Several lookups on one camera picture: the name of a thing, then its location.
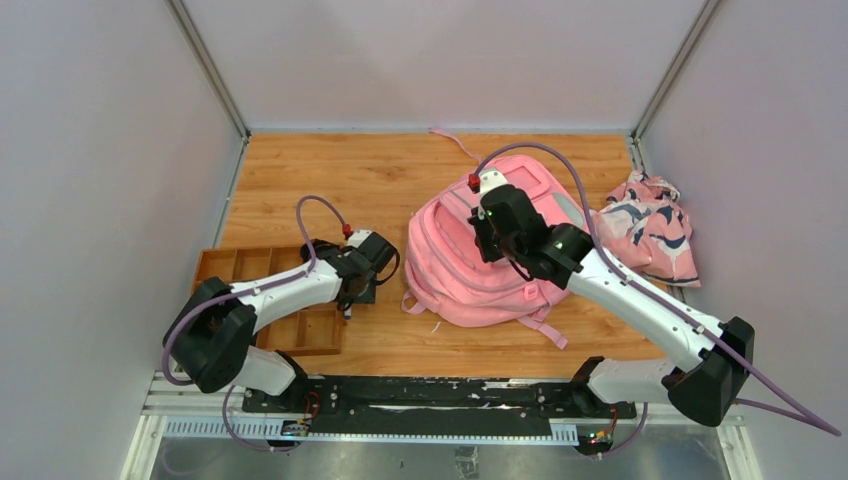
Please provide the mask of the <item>pink student backpack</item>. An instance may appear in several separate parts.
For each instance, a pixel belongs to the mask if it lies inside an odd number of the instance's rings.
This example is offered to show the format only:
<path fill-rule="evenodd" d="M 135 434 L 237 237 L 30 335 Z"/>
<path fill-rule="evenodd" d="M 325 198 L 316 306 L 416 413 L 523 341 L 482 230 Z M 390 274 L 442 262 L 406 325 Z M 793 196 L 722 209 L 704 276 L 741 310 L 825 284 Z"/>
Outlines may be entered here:
<path fill-rule="evenodd" d="M 582 207 L 533 157 L 502 156 L 487 164 L 484 172 L 489 170 L 525 190 L 546 224 L 574 224 L 588 232 Z M 478 205 L 467 179 L 457 180 L 412 215 L 401 309 L 413 315 L 429 310 L 465 328 L 517 320 L 564 349 L 567 339 L 544 320 L 570 292 L 547 281 L 522 279 L 506 259 L 484 262 L 468 223 Z"/>

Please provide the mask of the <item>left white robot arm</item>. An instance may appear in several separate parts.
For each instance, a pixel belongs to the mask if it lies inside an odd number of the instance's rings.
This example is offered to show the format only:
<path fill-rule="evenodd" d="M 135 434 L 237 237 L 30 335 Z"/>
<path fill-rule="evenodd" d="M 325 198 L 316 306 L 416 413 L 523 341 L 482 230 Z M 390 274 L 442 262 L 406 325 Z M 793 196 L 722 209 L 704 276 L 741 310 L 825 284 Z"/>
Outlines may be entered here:
<path fill-rule="evenodd" d="M 258 280 L 202 281 L 163 338 L 165 366 L 176 363 L 184 384 L 203 393 L 240 386 L 267 394 L 283 413 L 306 400 L 304 373 L 291 357 L 262 350 L 254 336 L 276 320 L 307 308 L 333 304 L 347 313 L 376 301 L 376 290 L 400 265 L 398 249 L 372 230 L 346 234 L 342 244 L 314 239 L 301 265 Z"/>

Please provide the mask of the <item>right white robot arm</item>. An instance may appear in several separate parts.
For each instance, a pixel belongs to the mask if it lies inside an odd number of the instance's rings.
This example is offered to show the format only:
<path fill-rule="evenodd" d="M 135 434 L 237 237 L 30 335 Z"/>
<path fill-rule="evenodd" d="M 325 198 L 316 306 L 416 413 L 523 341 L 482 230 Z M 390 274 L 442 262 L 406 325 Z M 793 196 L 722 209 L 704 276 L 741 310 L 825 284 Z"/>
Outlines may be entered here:
<path fill-rule="evenodd" d="M 470 183 L 479 204 L 469 223 L 486 262 L 507 259 L 527 280 L 547 281 L 590 299 L 639 330 L 665 358 L 587 360 L 575 376 L 571 403 L 596 417 L 618 402 L 668 403 L 688 419 L 716 427 L 749 377 L 755 330 L 734 317 L 722 322 L 691 310 L 614 262 L 582 227 L 549 225 L 527 193 L 487 175 Z"/>

